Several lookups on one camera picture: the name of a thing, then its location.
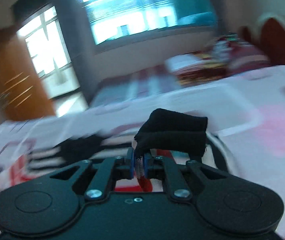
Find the orange door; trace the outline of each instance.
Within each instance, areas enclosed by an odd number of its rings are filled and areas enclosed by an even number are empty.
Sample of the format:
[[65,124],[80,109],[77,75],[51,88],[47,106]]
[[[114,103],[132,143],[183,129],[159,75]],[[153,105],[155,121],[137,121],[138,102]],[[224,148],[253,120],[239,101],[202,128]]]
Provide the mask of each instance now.
[[8,119],[14,121],[55,115],[25,39],[16,33],[0,41],[0,104]]

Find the window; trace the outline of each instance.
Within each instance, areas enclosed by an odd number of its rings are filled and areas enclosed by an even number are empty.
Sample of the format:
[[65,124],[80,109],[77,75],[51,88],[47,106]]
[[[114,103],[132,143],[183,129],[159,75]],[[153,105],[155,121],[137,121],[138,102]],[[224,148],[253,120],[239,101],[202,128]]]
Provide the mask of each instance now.
[[55,7],[28,22],[18,33],[25,37],[34,67],[40,76],[71,62]]
[[214,25],[214,13],[190,2],[188,10],[182,10],[181,0],[78,0],[86,9],[96,44],[123,36],[173,27],[176,25]]

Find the white bedsheet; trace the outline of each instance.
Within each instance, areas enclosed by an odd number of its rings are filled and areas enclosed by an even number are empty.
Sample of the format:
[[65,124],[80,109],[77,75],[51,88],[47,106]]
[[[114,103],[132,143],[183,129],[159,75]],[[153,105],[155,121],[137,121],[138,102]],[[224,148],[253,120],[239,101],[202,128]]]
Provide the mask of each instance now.
[[[209,118],[232,155],[231,173],[276,191],[285,203],[285,66],[249,71],[210,84],[120,104],[100,106],[61,118],[0,125],[0,190],[10,186],[8,169],[20,156],[70,138],[142,123],[164,108]],[[277,232],[285,238],[285,213]]]

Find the metal screw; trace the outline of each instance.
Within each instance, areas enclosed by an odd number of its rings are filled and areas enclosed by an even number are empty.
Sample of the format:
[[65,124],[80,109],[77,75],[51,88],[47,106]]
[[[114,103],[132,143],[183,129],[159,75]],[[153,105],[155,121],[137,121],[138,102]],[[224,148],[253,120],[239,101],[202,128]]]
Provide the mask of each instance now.
[[98,189],[91,189],[89,191],[86,192],[86,196],[88,198],[98,198],[102,196],[102,192]]
[[178,189],[173,194],[178,198],[187,198],[189,197],[190,192],[186,189]]
[[135,202],[141,202],[141,201],[143,201],[143,199],[141,197],[137,197],[137,198],[134,198],[134,201]]

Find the black sock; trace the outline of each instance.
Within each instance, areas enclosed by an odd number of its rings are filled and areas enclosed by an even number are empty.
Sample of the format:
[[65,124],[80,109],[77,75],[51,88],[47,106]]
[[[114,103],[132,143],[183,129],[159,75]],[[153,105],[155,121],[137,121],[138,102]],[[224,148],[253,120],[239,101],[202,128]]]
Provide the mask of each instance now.
[[207,117],[196,117],[158,108],[150,114],[148,121],[137,134],[161,131],[206,131],[207,124]]

